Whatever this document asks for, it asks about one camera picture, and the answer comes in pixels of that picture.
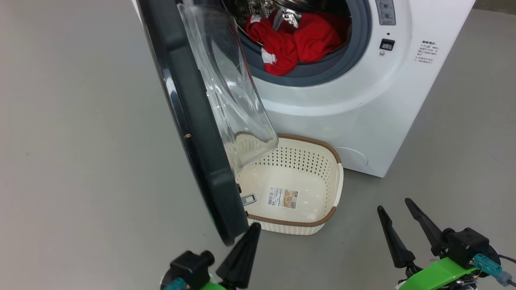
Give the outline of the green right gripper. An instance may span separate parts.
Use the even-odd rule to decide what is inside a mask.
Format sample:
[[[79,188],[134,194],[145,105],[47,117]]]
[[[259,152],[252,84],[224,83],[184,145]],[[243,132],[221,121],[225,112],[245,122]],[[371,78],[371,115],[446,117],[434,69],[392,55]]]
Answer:
[[[411,198],[405,198],[405,204],[413,219],[421,226],[431,245],[431,253],[435,257],[446,257],[447,246],[441,241],[442,231],[439,227],[415,204]],[[409,251],[401,241],[392,225],[392,219],[383,206],[377,207],[385,240],[396,268],[415,267],[415,255]],[[471,289],[476,283],[478,269],[465,269],[444,258],[418,271],[397,286],[398,290],[462,290]]]

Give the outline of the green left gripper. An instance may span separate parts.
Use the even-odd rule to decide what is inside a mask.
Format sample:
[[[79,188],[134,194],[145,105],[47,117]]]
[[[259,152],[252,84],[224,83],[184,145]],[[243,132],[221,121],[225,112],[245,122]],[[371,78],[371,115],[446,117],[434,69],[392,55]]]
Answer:
[[[221,282],[219,284],[208,282],[201,287],[201,290],[247,289],[256,257],[260,232],[261,226],[259,223],[251,224],[216,270]]]

